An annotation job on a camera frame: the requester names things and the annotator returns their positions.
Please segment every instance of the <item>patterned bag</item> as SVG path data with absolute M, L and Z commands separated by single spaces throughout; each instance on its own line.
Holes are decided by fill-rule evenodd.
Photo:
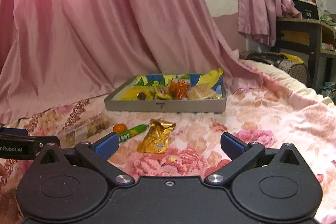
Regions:
M 242 52 L 240 59 L 253 60 L 256 62 L 273 65 L 274 67 L 285 71 L 291 77 L 299 80 L 307 87 L 310 86 L 310 75 L 305 64 L 289 60 L 284 54 L 277 52 Z

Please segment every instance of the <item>green snack package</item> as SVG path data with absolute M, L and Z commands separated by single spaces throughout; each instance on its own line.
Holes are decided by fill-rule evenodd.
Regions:
M 145 132 L 146 129 L 148 128 L 148 125 L 147 124 L 139 124 L 138 126 L 136 127 L 133 127 L 129 130 L 126 130 L 122 133 L 119 133 L 118 136 L 119 136 L 119 142 L 124 142 L 126 140 L 128 140 L 129 138 L 132 138 L 136 135 L 139 135 L 140 133 L 142 132 Z

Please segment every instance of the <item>black box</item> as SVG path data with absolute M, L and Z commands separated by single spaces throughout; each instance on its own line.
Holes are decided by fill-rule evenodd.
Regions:
M 302 13 L 306 19 L 319 19 L 317 6 L 300 0 L 293 0 L 295 8 Z

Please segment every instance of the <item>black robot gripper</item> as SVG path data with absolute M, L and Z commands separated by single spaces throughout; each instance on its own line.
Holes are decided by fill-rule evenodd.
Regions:
M 322 189 L 292 143 L 267 149 L 229 133 L 220 141 L 232 162 L 204 180 L 142 176 L 137 182 L 106 161 L 119 146 L 115 133 L 74 149 L 47 143 L 16 192 L 22 224 L 318 223 Z

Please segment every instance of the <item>floral pattern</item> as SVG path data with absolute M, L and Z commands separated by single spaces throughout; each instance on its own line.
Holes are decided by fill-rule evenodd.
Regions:
M 316 213 L 322 224 L 336 220 L 336 120 L 335 113 L 323 103 L 292 93 L 275 79 L 260 73 L 264 80 L 259 89 L 240 89 L 228 96 L 226 111 L 214 113 L 134 113 L 107 112 L 105 96 L 56 107 L 10 125 L 26 128 L 30 135 L 46 136 L 81 122 L 98 113 L 111 118 L 111 127 L 90 137 L 94 142 L 112 131 L 116 123 L 129 128 L 150 119 L 176 123 L 164 154 L 138 153 L 145 133 L 124 143 L 109 162 L 132 175 L 200 176 L 216 172 L 231 160 L 221 150 L 223 132 L 231 132 L 248 143 L 258 141 L 267 148 L 294 143 L 314 172 L 323 189 L 323 200 Z M 16 206 L 15 188 L 31 162 L 0 159 L 0 224 L 21 219 Z

